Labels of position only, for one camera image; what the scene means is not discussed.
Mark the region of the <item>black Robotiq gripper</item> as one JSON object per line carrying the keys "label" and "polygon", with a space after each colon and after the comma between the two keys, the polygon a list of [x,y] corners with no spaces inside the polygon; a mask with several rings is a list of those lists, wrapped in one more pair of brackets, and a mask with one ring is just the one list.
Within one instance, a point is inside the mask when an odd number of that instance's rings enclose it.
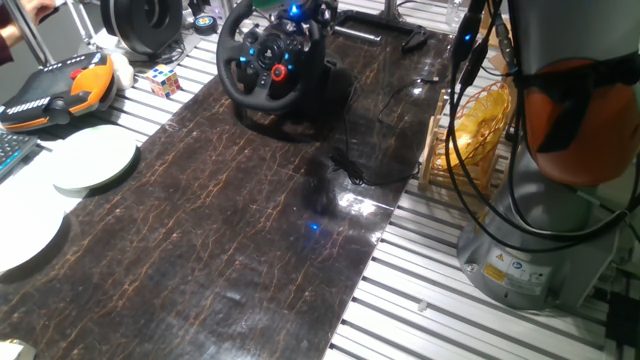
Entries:
{"label": "black Robotiq gripper", "polygon": [[325,51],[323,30],[332,30],[338,14],[338,0],[298,0],[286,1],[278,8],[275,18],[277,29],[288,50],[300,45],[296,23],[308,23],[309,46],[307,53]]}

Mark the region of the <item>person hand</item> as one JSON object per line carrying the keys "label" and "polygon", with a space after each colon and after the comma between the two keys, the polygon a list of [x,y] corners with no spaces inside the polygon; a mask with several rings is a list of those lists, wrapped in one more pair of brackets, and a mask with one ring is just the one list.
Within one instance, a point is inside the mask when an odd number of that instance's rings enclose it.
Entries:
{"label": "person hand", "polygon": [[21,4],[35,25],[57,8],[54,0],[21,0]]}

